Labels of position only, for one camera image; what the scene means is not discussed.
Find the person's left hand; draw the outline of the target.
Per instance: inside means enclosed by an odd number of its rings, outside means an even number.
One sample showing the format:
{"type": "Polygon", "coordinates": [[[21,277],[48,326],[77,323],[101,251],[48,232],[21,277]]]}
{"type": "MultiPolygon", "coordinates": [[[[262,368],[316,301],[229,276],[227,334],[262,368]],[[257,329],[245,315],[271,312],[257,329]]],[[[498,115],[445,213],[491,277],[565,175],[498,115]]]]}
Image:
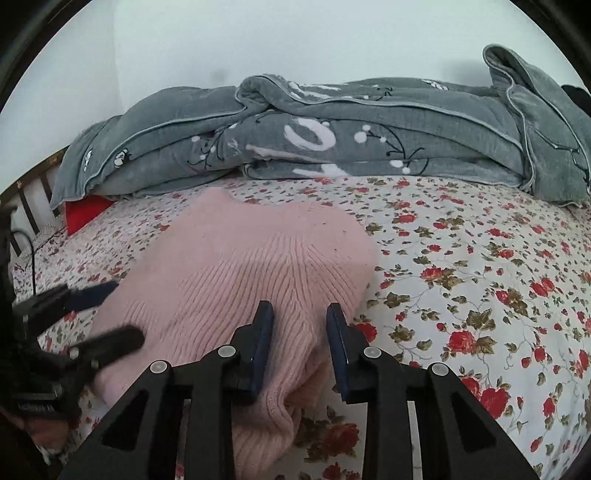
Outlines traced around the person's left hand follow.
{"type": "Polygon", "coordinates": [[[70,436],[72,424],[62,419],[29,418],[22,419],[8,413],[5,417],[17,428],[25,431],[37,447],[50,453],[61,452],[70,436]]]}

